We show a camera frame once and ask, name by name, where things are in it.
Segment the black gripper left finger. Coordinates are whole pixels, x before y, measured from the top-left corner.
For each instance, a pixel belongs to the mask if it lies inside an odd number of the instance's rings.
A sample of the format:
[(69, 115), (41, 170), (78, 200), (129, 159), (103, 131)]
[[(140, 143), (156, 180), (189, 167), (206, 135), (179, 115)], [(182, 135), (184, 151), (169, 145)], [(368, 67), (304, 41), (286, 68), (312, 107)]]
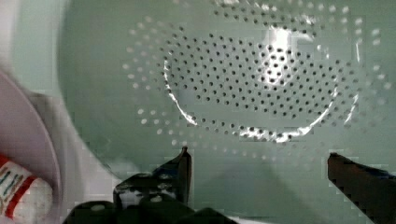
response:
[(137, 206), (147, 196), (165, 194), (187, 204), (191, 189), (191, 155), (187, 147), (172, 160), (150, 173), (139, 173), (123, 180), (113, 189), (113, 203), (119, 209)]

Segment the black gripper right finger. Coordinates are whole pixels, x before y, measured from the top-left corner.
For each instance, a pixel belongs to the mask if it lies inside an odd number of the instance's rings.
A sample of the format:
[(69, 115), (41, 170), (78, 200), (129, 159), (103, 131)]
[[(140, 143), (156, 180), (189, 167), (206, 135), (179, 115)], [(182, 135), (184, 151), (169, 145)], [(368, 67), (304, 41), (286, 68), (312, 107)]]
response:
[(331, 153), (328, 179), (374, 224), (395, 224), (396, 181), (389, 172)]

